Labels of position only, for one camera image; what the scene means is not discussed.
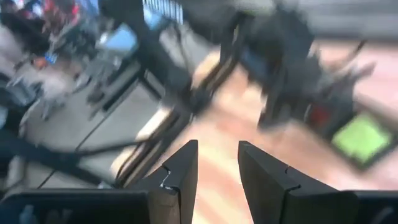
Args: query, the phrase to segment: black cable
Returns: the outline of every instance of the black cable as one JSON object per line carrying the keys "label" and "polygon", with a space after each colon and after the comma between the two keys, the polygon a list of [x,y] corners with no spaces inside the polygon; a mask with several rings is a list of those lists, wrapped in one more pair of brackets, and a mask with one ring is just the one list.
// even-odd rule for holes
{"label": "black cable", "polygon": [[124,147],[129,147],[129,146],[137,146],[140,144],[148,143],[148,142],[155,142],[160,140],[160,138],[148,138],[148,139],[140,139],[140,140],[135,140],[135,141],[127,141],[127,142],[122,142],[122,143],[117,143],[117,144],[112,144],[110,146],[105,146],[101,148],[96,148],[96,149],[85,149],[83,151],[79,152],[66,152],[65,154],[70,154],[73,156],[77,157],[89,157],[89,156],[96,156],[98,154],[106,153],[106,152],[114,152],[114,151],[120,151]]}
{"label": "black cable", "polygon": [[[79,145],[74,149],[75,152],[80,150],[81,146],[86,143],[87,139],[90,138],[94,132],[110,117],[112,113],[107,114],[87,135],[86,137],[80,141]],[[51,173],[43,180],[43,182],[37,187],[37,189],[41,189],[49,180],[50,178],[56,173],[55,169],[52,169]]]}
{"label": "black cable", "polygon": [[[149,138],[152,138],[155,135],[155,133],[152,133]],[[124,168],[126,168],[127,164],[130,162],[130,160],[132,159],[132,157],[134,156],[134,153],[130,153],[130,155],[123,161],[123,163],[120,165],[118,172],[116,173],[115,179],[117,180],[120,175],[122,174]]]}
{"label": "black cable", "polygon": [[359,55],[359,53],[362,51],[363,47],[365,46],[366,42],[367,40],[362,40],[358,44],[358,46],[352,52],[350,52],[345,58],[336,60],[334,62],[324,62],[324,63],[327,65],[331,64],[328,65],[328,67],[330,67],[331,72],[338,72],[341,69],[345,68],[345,66],[351,63]]}

